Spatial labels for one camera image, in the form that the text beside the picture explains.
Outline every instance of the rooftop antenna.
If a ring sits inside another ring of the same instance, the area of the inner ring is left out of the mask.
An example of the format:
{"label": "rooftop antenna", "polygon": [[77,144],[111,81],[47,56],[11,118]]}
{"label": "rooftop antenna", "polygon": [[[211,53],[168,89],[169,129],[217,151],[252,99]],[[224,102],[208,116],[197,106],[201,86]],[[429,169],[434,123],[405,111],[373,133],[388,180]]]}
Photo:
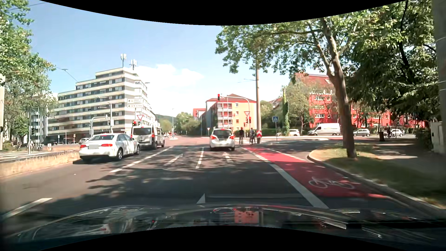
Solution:
{"label": "rooftop antenna", "polygon": [[132,66],[132,70],[135,70],[136,59],[132,59],[132,60],[130,61],[130,66]]}
{"label": "rooftop antenna", "polygon": [[122,60],[122,68],[124,68],[124,60],[127,59],[127,54],[121,53],[121,60]]}

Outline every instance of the person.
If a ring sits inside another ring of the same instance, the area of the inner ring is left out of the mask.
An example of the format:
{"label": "person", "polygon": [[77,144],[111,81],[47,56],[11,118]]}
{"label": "person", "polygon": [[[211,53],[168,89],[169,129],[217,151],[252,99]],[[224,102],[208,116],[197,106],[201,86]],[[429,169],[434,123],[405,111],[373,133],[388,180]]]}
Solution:
{"label": "person", "polygon": [[243,137],[245,136],[245,131],[243,130],[243,127],[240,128],[239,131],[239,144],[243,144]]}
{"label": "person", "polygon": [[253,128],[251,128],[251,130],[249,131],[249,139],[252,139],[252,141],[254,142],[255,136],[256,136],[256,132],[254,131]]}

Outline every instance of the multi-story building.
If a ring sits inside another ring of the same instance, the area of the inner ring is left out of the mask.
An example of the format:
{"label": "multi-story building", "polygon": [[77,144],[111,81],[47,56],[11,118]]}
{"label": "multi-story building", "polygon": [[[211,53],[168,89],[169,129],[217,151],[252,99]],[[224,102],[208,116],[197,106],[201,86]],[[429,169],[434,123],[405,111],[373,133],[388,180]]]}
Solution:
{"label": "multi-story building", "polygon": [[247,118],[251,117],[251,127],[256,129],[256,101],[236,94],[227,98],[206,100],[206,126],[208,128],[229,128],[239,130],[248,128]]}
{"label": "multi-story building", "polygon": [[[109,132],[110,106],[114,132],[129,133],[137,115],[143,115],[143,125],[156,121],[147,97],[147,83],[129,68],[97,72],[94,79],[77,82],[75,90],[58,94],[58,108],[48,120],[51,139],[75,141],[90,137],[91,119],[94,133]],[[143,108],[128,108],[128,99],[143,99]]]}

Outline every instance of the white apartment building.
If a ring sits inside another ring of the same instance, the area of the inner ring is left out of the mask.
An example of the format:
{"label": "white apartment building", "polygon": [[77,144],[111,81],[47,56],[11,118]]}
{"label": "white apartment building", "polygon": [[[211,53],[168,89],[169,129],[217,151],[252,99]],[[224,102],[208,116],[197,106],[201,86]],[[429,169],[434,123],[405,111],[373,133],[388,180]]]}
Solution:
{"label": "white apartment building", "polygon": [[[90,137],[93,117],[107,115],[93,121],[94,133],[110,131],[110,105],[113,112],[113,132],[130,133],[137,115],[143,115],[143,125],[156,121],[147,97],[147,83],[132,69],[122,67],[97,72],[94,79],[76,83],[76,89],[58,94],[58,108],[48,119],[51,140],[78,141]],[[143,99],[143,108],[127,108],[127,100]]]}

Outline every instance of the foliage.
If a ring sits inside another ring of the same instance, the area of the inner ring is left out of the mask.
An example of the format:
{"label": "foliage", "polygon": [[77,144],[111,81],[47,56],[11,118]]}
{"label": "foliage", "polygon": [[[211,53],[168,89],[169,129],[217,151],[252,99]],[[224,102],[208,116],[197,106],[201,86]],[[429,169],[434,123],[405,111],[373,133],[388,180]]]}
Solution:
{"label": "foliage", "polygon": [[406,0],[373,9],[347,53],[353,101],[376,111],[440,119],[431,0]]}

